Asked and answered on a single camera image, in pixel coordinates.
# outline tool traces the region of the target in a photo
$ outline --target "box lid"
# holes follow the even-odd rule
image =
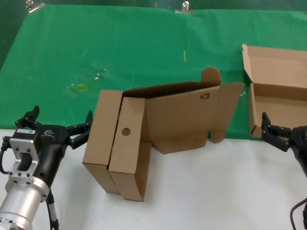
[[[307,51],[243,44],[242,53],[253,83],[307,88]]]

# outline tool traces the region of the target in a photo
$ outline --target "white table surface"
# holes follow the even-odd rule
[[[0,130],[0,137],[12,134]],[[152,149],[144,202],[105,193],[82,165],[84,150],[67,148],[52,185],[61,230],[290,230],[290,209],[307,197],[307,178],[293,152],[260,141],[208,141],[168,155]],[[14,157],[5,152],[5,170]],[[0,203],[7,180],[0,174]],[[294,218],[303,229],[302,208]],[[49,229],[46,203],[33,226]]]

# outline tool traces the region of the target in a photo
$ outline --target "printed symbol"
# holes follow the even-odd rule
[[[210,97],[209,93],[205,93],[204,95],[201,96],[201,99],[208,99]]]
[[[46,131],[44,132],[44,134],[45,134],[45,135],[52,135],[53,132],[52,132],[52,130],[46,130]]]

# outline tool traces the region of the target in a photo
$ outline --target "silver metal cylinder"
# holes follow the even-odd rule
[[[2,222],[12,221],[24,230],[32,230],[32,221],[42,200],[49,193],[48,186],[32,177],[32,183],[10,184],[10,189],[0,207]]]

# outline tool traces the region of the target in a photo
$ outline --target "circular hole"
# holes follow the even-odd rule
[[[124,129],[121,131],[122,135],[124,135],[124,136],[129,136],[130,132],[131,132],[131,131],[130,131],[129,128],[124,128]]]

